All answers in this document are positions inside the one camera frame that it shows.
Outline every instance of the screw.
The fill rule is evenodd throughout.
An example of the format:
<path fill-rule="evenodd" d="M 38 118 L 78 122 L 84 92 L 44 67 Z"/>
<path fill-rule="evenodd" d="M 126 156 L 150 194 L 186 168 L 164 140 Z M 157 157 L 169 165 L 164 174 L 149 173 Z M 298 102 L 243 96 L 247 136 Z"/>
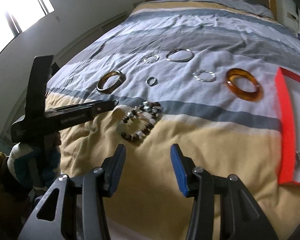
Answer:
<path fill-rule="evenodd" d="M 195 173 L 201 173 L 201 172 L 203 172 L 203 168 L 197 166 L 197 167 L 194 167 L 193 171 Z"/>
<path fill-rule="evenodd" d="M 58 179 L 60 181 L 64 181 L 65 179 L 67 179 L 67 175 L 66 174 L 62 174 Z"/>
<path fill-rule="evenodd" d="M 93 172 L 94 172 L 95 174 L 97 174 L 97 173 L 99 173 L 99 172 L 102 172 L 102 171 L 103 171 L 103 168 L 101 168 L 101 167 L 96 167 L 96 168 L 93 169 Z"/>
<path fill-rule="evenodd" d="M 232 180 L 232 181 L 237 181 L 238 180 L 238 176 L 235 175 L 235 174 L 230 174 L 229 175 L 229 179 Z"/>

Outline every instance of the bed sheet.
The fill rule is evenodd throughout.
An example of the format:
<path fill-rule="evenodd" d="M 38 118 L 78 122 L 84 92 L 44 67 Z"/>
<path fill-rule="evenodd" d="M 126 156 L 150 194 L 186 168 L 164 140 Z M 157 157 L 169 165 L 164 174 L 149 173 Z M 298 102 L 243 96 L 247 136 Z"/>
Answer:
<path fill-rule="evenodd" d="M 165 60 L 173 49 L 194 53 L 189 62 Z M 153 63 L 146 55 L 158 54 Z M 61 131 L 61 170 L 84 174 L 111 156 L 118 145 L 127 158 L 115 195 L 105 200 L 116 223 L 149 239 L 185 239 L 192 199 L 178 189 L 170 146 L 214 175 L 237 174 L 269 218 L 279 239 L 300 222 L 300 187 L 278 186 L 281 134 L 274 77 L 279 66 L 300 74 L 300 41 L 270 17 L 205 0 L 169 0 L 139 5 L 128 19 L 80 52 L 48 82 L 46 108 L 91 100 L 119 100 L 110 112 Z M 242 68 L 263 87 L 258 102 L 242 100 L 225 84 L 226 72 Z M 214 82 L 192 73 L 204 69 Z M 111 95 L 96 90 L 107 72 L 126 81 Z M 158 79 L 149 87 L 148 77 Z M 143 141 L 130 143 L 117 123 L 143 101 L 160 102 L 159 121 Z M 220 230 L 215 200 L 214 239 Z"/>

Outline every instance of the clamp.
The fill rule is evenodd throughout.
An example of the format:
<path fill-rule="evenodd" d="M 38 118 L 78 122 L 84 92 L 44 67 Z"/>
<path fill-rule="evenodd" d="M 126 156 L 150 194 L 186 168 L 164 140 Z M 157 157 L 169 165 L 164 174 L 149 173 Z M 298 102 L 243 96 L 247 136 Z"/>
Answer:
<path fill-rule="evenodd" d="M 76 239 L 76 196 L 81 194 L 84 239 L 110 240 L 102 198 L 117 190 L 125 158 L 125 146 L 119 144 L 112 157 L 84 176 L 62 174 L 36 205 L 18 240 Z"/>
<path fill-rule="evenodd" d="M 185 157 L 178 144 L 170 157 L 180 191 L 194 197 L 186 240 L 212 239 L 214 195 L 220 195 L 220 240 L 278 240 L 266 215 L 237 175 L 211 175 Z"/>

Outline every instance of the small metal ring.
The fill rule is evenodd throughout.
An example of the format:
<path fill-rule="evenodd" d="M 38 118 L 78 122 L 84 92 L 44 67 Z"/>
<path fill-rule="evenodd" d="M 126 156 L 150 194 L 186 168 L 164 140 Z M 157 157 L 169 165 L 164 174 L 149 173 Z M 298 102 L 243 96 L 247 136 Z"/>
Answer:
<path fill-rule="evenodd" d="M 212 77 L 209 78 L 209 79 L 202 79 L 202 78 L 199 77 L 199 75 L 202 74 L 202 73 L 209 73 Z M 209 70 L 197 70 L 197 71 L 193 72 L 192 75 L 194 76 L 194 78 L 196 80 L 199 80 L 199 81 L 202 81 L 202 82 L 213 82 L 213 81 L 216 80 L 216 74 L 209 71 Z"/>
<path fill-rule="evenodd" d="M 151 57 L 156 57 L 156 59 L 155 60 L 148 60 L 148 58 L 151 58 Z M 157 55 L 157 54 L 149 54 L 148 56 L 146 56 L 144 59 L 143 59 L 143 61 L 145 62 L 145 63 L 155 63 L 155 62 L 157 62 L 158 60 L 159 60 L 159 55 Z"/>
<path fill-rule="evenodd" d="M 157 84 L 157 81 L 158 80 L 155 77 L 149 77 L 146 82 L 150 87 L 153 87 Z"/>
<path fill-rule="evenodd" d="M 182 50 L 190 52 L 191 56 L 189 58 L 180 59 L 180 60 L 169 58 L 172 54 L 175 54 L 176 52 L 179 52 L 179 51 L 182 51 Z M 171 51 L 168 52 L 168 54 L 166 55 L 166 60 L 172 61 L 172 62 L 188 62 L 189 60 L 193 59 L 193 57 L 194 57 L 194 53 L 189 49 L 174 49 L 174 50 L 171 50 Z"/>

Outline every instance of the amber bangle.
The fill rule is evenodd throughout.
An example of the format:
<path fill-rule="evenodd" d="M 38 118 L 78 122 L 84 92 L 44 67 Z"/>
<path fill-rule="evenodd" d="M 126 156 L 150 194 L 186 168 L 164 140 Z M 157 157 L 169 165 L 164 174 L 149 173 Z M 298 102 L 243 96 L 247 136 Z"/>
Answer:
<path fill-rule="evenodd" d="M 256 88 L 254 92 L 247 92 L 241 90 L 234 84 L 234 79 L 238 76 L 247 78 Z M 252 76 L 248 71 L 245 71 L 240 68 L 232 68 L 226 74 L 226 83 L 229 89 L 239 98 L 247 101 L 258 101 L 262 97 L 262 87 L 260 86 L 259 82 Z"/>
<path fill-rule="evenodd" d="M 107 82 L 107 80 L 112 76 L 119 76 L 116 83 L 114 83 L 111 87 L 104 89 L 103 86 Z M 120 85 L 124 82 L 124 75 L 118 71 L 111 71 L 107 74 L 105 74 L 97 83 L 97 90 L 104 94 L 110 94 L 112 93 L 116 88 L 120 87 Z"/>

